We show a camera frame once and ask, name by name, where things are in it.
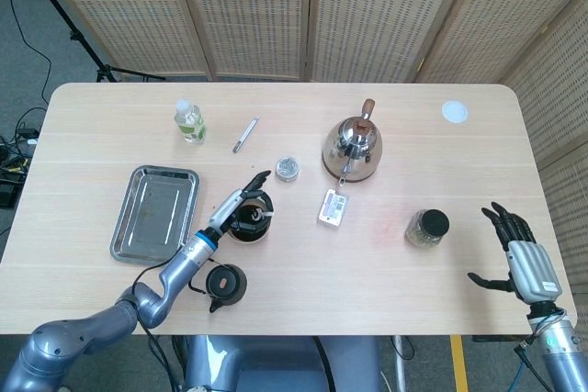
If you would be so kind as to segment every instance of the floor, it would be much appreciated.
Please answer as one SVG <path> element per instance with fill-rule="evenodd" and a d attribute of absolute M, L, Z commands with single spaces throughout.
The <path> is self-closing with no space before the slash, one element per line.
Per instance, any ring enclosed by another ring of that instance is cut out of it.
<path fill-rule="evenodd" d="M 82 47 L 69 40 L 69 29 L 63 24 L 48 0 L 14 0 L 23 32 L 29 42 L 52 60 L 51 77 L 46 96 L 60 84 L 93 82 L 96 67 Z M 20 39 L 14 18 L 9 14 L 9 0 L 0 0 L 0 134 L 12 138 L 17 119 L 32 106 L 43 106 L 40 91 L 47 74 L 47 63 L 29 50 Z M 27 127 L 40 128 L 43 113 L 34 111 L 26 118 Z M 14 210 L 0 210 L 0 231 L 7 228 Z M 8 234 L 0 237 L 0 255 Z M 25 336 L 0 336 L 0 379 L 17 358 Z M 408 389 L 418 391 L 455 390 L 455 379 L 449 337 L 412 337 L 415 356 L 405 362 Z M 162 343 L 173 357 L 169 338 Z M 473 342 L 463 337 L 469 390 L 476 392 L 506 391 L 518 368 L 513 342 Z M 393 350 L 390 340 L 380 339 L 382 371 L 395 390 Z M 530 350 L 537 370 L 546 372 L 537 354 Z M 147 349 L 146 339 L 133 336 L 92 357 L 83 356 L 67 377 L 74 392 L 94 391 L 161 391 L 169 385 L 164 371 Z M 525 372 L 517 391 L 537 391 L 540 386 Z"/>

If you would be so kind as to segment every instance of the metal tray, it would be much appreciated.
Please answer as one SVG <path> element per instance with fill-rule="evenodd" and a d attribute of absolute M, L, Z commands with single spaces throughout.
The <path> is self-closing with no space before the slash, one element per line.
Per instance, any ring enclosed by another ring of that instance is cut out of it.
<path fill-rule="evenodd" d="M 112 257 L 148 265 L 172 257 L 190 234 L 198 185 L 191 170 L 138 167 L 130 176 L 110 243 Z"/>

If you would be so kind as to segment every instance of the kettle handle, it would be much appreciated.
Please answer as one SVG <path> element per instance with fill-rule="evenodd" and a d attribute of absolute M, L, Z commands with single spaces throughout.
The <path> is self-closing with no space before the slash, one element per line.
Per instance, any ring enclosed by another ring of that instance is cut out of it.
<path fill-rule="evenodd" d="M 369 119 L 371 113 L 374 111 L 375 105 L 376 102 L 371 98 L 368 98 L 366 101 L 364 101 L 364 105 L 361 107 L 361 117 L 363 119 Z"/>

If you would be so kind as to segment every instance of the bottle cap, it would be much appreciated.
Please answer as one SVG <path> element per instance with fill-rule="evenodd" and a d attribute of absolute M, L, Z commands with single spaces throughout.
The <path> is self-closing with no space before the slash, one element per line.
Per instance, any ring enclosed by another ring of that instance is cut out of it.
<path fill-rule="evenodd" d="M 421 228 L 438 238 L 449 231 L 449 219 L 440 210 L 426 210 L 421 217 Z"/>
<path fill-rule="evenodd" d="M 300 166 L 297 161 L 290 156 L 282 158 L 276 164 L 276 176 L 285 183 L 289 183 L 298 178 L 299 171 Z"/>
<path fill-rule="evenodd" d="M 185 98 L 181 98 L 179 100 L 177 100 L 177 103 L 175 104 L 175 109 L 180 113 L 180 114 L 187 114 L 190 109 L 192 109 L 192 104 L 187 101 Z"/>

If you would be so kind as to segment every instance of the robotic hand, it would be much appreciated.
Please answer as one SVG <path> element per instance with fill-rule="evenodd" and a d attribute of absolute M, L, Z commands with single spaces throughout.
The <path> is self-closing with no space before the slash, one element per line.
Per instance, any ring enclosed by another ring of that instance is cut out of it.
<path fill-rule="evenodd" d="M 270 173 L 261 172 L 243 190 L 235 190 L 214 212 L 204 230 L 198 231 L 169 261 L 156 265 L 164 266 L 159 274 L 164 288 L 162 297 L 139 282 L 143 271 L 114 306 L 87 319 L 57 320 L 39 326 L 21 349 L 0 390 L 55 391 L 82 353 L 95 353 L 132 334 L 137 321 L 146 332 L 159 326 L 180 291 L 217 250 L 221 236 L 234 227 L 245 201 L 262 198 L 268 208 L 264 215 L 271 216 L 271 201 L 261 190 Z"/>
<path fill-rule="evenodd" d="M 525 355 L 526 347 L 534 340 L 539 340 L 557 392 L 588 391 L 588 363 L 565 309 L 555 304 L 562 292 L 561 285 L 545 248 L 536 242 L 524 219 L 495 202 L 492 208 L 495 212 L 483 208 L 482 213 L 494 225 L 503 246 L 510 269 L 508 280 L 486 280 L 475 273 L 468 273 L 469 278 L 482 288 L 514 292 L 530 306 L 527 319 L 533 332 L 514 351 L 546 390 L 551 389 Z"/>

